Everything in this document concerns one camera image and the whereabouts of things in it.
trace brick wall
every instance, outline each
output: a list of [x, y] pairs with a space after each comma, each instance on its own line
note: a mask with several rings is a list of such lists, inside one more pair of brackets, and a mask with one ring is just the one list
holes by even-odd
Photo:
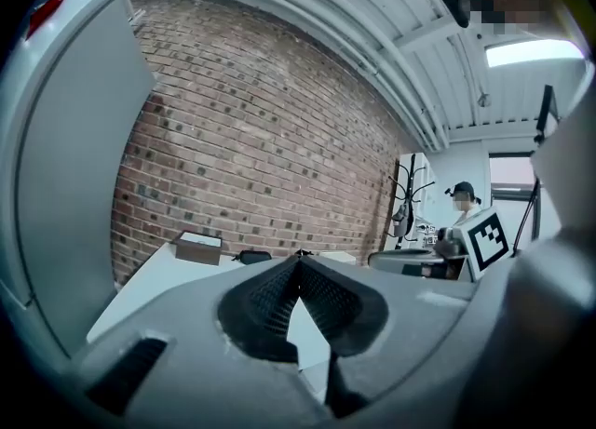
[[384, 101], [288, 24], [222, 0], [132, 0], [157, 85], [130, 135], [113, 213], [116, 279], [181, 230], [225, 251], [379, 249], [400, 153]]

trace person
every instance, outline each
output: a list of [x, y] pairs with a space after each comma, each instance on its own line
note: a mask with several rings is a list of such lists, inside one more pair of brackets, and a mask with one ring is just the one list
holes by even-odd
[[[591, 62], [589, 69], [593, 65], [596, 0], [470, 2], [476, 17], [481, 13], [482, 26], [493, 23], [503, 29], [501, 25], [514, 23], [534, 37], [569, 40]], [[555, 133], [532, 157], [562, 230], [511, 261], [500, 316], [460, 400], [455, 427], [505, 427], [520, 421], [548, 425], [553, 417], [579, 425], [593, 412], [590, 396], [576, 384], [577, 375], [594, 374], [593, 301], [584, 307], [585, 313], [576, 312], [575, 319], [563, 303], [572, 300], [563, 288], [596, 288], [596, 212], [593, 173], [587, 171], [592, 169], [596, 143], [596, 82], [590, 75], [585, 75], [588, 83], [573, 105], [562, 110], [565, 115]], [[573, 198], [569, 189], [574, 190]], [[578, 262], [586, 269], [579, 277], [581, 283], [572, 275]], [[552, 275], [561, 277], [559, 285], [552, 285]], [[532, 299], [540, 303], [532, 304]], [[556, 309], [556, 313], [547, 315], [546, 309]]]
[[461, 215], [454, 225], [465, 221], [481, 211], [480, 204], [482, 201], [474, 195], [474, 187], [469, 182], [461, 181], [456, 184], [452, 196], [454, 198], [455, 208], [461, 211]]

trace gray surface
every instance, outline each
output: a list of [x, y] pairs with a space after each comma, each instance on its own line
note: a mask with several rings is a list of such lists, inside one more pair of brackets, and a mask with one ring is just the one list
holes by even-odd
[[111, 0], [64, 0], [28, 40], [13, 48], [0, 77], [0, 279], [23, 305], [32, 290], [19, 249], [15, 208], [21, 142], [34, 98], [79, 29]]
[[[545, 399], [548, 401], [542, 395], [556, 395], [562, 387], [573, 395], [570, 400], [582, 397], [577, 395], [583, 392], [581, 386], [573, 382], [578, 376], [592, 379], [588, 376], [592, 351], [586, 339], [577, 337], [582, 326], [588, 330], [584, 335], [592, 333], [589, 324], [596, 308], [595, 236], [593, 231], [563, 229], [551, 240], [534, 242], [515, 261], [509, 260], [515, 265], [498, 324], [467, 391], [469, 427], [486, 427], [491, 416], [510, 410], [516, 399], [522, 399], [521, 382], [523, 387], [532, 388], [535, 401], [528, 403], [526, 414], [542, 410]], [[573, 347], [581, 347], [581, 352], [574, 352]], [[569, 365], [569, 369], [560, 365]], [[544, 377], [553, 374], [553, 366], [558, 367], [557, 372], [569, 375], [568, 382]], [[578, 405], [585, 407], [575, 402], [571, 408]], [[569, 412], [573, 415], [571, 420], [566, 418], [567, 425], [581, 426], [585, 421], [578, 416], [581, 410]]]
[[[592, 84], [571, 115], [532, 155], [536, 176], [549, 192], [562, 227], [570, 229], [593, 229], [596, 215], [595, 101], [596, 85]], [[560, 112], [565, 112], [558, 104]]]
[[[452, 379], [461, 376], [455, 381], [459, 385], [454, 394], [441, 402], [441, 410], [453, 411], [466, 371], [475, 362], [470, 355], [481, 351], [493, 327], [503, 286], [491, 285], [486, 278], [486, 288], [496, 288], [497, 297], [491, 300], [475, 294], [480, 290], [474, 284], [392, 275], [320, 257], [315, 260], [380, 291], [389, 305], [386, 327], [372, 346], [362, 355], [339, 360], [348, 389], [385, 401], [397, 388], [395, 411], [405, 417], [410, 395], [415, 399], [414, 409], [432, 412], [416, 406], [420, 403], [417, 397], [437, 388], [449, 393]], [[169, 346], [131, 400], [124, 416], [127, 425], [273, 428], [335, 424], [327, 409], [308, 393], [296, 365], [249, 358], [218, 326], [217, 303], [224, 293], [279, 261], [185, 284], [147, 303], [77, 358], [75, 384], [81, 390], [88, 388], [142, 335], [154, 335], [169, 341]], [[507, 274], [501, 275], [506, 281]], [[473, 296], [478, 298], [470, 303]], [[417, 377], [419, 372], [425, 374], [422, 379]], [[363, 423], [388, 426], [387, 421], [375, 424], [376, 418], [385, 417], [376, 407], [342, 423], [362, 417], [359, 425], [354, 422], [355, 427]]]
[[[496, 262], [478, 284], [472, 301], [456, 325], [422, 364], [412, 368], [401, 381], [395, 381], [381, 397], [375, 398], [374, 404], [341, 421], [342, 427], [452, 427], [462, 391], [500, 316], [514, 262], [514, 259]], [[452, 283], [461, 288], [471, 285]], [[396, 353], [379, 356], [387, 370], [399, 360], [400, 348], [395, 343]]]
[[34, 106], [20, 161], [18, 230], [34, 296], [68, 354], [115, 295], [115, 179], [153, 83], [115, 0], [67, 48]]
[[242, 262], [232, 259], [231, 256], [222, 255], [219, 265], [183, 261], [176, 259], [174, 244], [164, 244], [135, 272], [110, 302], [89, 330], [87, 341], [93, 342], [105, 331], [170, 288], [244, 266]]
[[376, 252], [369, 258], [369, 265], [375, 270], [392, 274], [402, 274], [404, 265], [443, 263], [444, 259], [430, 251], [428, 254], [408, 254], [407, 250], [384, 250]]
[[366, 398], [378, 397], [427, 359], [463, 314], [476, 288], [471, 283], [349, 269], [320, 257], [314, 260], [374, 288], [389, 307], [386, 325], [371, 347], [338, 361], [349, 390]]
[[0, 284], [0, 302], [14, 328], [19, 329], [20, 342], [36, 368], [46, 369], [53, 375], [68, 364], [68, 358], [56, 344], [54, 336], [44, 322], [35, 301], [24, 306]]
[[308, 393], [297, 365], [244, 355], [217, 323], [217, 303], [227, 290], [281, 261], [168, 290], [78, 357], [75, 383], [87, 388], [141, 335], [159, 335], [169, 345], [132, 399], [127, 425], [267, 429], [329, 420], [329, 412]]

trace ceiling beam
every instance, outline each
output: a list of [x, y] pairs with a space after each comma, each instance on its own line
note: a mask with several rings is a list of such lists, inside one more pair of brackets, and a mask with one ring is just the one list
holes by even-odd
[[449, 142], [494, 140], [500, 138], [532, 138], [535, 135], [536, 121], [532, 120], [451, 129], [449, 131]]
[[[461, 31], [462, 28], [457, 25], [454, 18], [447, 15], [406, 33], [395, 39], [393, 43], [401, 53], [412, 53], [420, 48], [427, 48], [447, 37], [459, 34]], [[386, 50], [382, 50], [381, 53], [385, 55]]]

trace cardboard box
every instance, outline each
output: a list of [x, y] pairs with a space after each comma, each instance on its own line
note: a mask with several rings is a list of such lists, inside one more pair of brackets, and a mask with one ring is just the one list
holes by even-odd
[[176, 246], [176, 259], [208, 265], [219, 265], [222, 239], [210, 235], [182, 231], [172, 244]]

